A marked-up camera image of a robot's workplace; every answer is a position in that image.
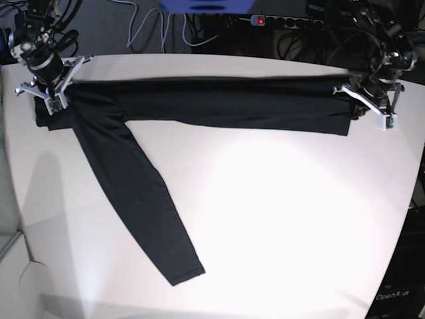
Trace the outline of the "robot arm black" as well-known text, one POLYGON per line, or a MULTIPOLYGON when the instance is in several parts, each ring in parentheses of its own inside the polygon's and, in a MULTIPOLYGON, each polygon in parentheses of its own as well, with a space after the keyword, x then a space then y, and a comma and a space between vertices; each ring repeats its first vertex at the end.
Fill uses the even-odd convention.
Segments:
POLYGON ((26 1, 25 22, 8 38, 11 56, 33 75, 30 82, 15 89, 15 94, 26 92, 41 99, 51 116, 68 108, 66 89, 81 66, 93 59, 90 55, 66 61, 60 57, 62 51, 78 42, 78 31, 63 33, 82 4, 71 3, 61 11, 59 1, 26 1))
POLYGON ((323 14, 325 29, 337 49, 368 63, 364 71, 352 70, 349 82, 334 87, 333 94, 345 93, 361 112, 375 113, 382 131, 395 129, 395 107, 404 91, 398 79, 414 69, 417 54, 392 8, 385 1, 328 1, 323 14), (342 31, 361 35, 367 42, 359 52, 351 51, 340 40, 342 31))

